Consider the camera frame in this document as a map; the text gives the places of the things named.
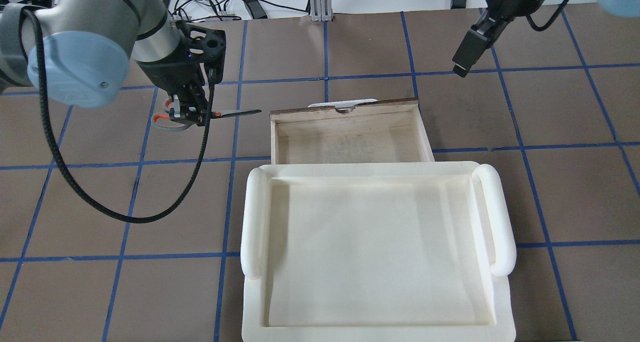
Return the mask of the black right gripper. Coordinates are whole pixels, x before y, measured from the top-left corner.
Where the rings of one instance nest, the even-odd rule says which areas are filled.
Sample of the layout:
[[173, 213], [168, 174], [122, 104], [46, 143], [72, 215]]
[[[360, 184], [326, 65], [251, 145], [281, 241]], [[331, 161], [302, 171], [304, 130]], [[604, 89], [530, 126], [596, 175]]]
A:
[[467, 30], [452, 58], [452, 71], [461, 78], [466, 78], [483, 53], [496, 43], [509, 25], [508, 19], [529, 16], [537, 11], [545, 0], [485, 1], [487, 12]]

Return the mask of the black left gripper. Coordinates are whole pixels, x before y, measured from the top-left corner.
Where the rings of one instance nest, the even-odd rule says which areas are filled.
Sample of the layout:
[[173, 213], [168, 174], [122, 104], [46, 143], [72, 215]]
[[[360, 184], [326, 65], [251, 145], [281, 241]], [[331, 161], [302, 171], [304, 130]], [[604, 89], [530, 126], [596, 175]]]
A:
[[187, 103], [189, 127], [204, 127], [209, 100], [204, 85], [222, 81], [227, 35], [185, 21], [167, 21], [157, 32], [135, 43], [135, 62], [147, 78], [167, 92], [170, 121], [182, 121]]

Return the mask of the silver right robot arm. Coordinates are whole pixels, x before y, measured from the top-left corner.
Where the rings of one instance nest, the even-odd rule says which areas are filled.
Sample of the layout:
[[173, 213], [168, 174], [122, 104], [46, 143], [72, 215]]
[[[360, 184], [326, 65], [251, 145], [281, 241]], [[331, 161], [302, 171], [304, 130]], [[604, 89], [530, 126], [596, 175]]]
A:
[[[544, 24], [537, 24], [533, 14], [546, 0], [485, 0], [487, 7], [469, 27], [452, 57], [452, 72], [466, 78], [485, 51], [494, 46], [504, 30], [518, 18], [526, 19], [538, 33], [548, 30], [564, 12], [570, 0], [562, 0]], [[603, 9], [618, 17], [638, 17], [639, 0], [596, 0]]]

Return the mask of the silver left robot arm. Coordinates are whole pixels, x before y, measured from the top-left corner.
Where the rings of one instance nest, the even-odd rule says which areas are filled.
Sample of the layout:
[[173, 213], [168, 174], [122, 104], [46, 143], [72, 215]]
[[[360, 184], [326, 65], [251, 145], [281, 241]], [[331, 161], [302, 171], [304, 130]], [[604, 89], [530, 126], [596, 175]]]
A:
[[163, 0], [1, 3], [1, 89], [40, 86], [42, 43], [48, 96], [82, 108], [112, 103], [134, 60], [172, 102], [170, 121], [205, 124], [204, 85], [223, 78], [226, 33], [174, 20]]

